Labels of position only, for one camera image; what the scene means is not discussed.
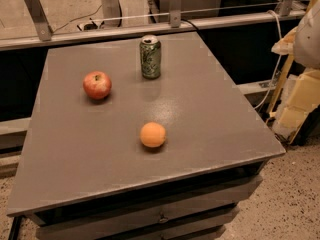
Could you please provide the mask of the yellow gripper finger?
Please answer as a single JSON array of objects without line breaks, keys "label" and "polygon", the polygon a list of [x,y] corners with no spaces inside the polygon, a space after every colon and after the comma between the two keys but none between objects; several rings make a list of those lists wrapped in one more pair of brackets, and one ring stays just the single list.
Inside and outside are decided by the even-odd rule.
[{"label": "yellow gripper finger", "polygon": [[276,110],[273,131],[282,138],[293,138],[319,105],[320,70],[306,69],[299,76],[290,74]]},{"label": "yellow gripper finger", "polygon": [[283,38],[276,42],[271,51],[278,55],[292,55],[297,28],[294,27]]}]

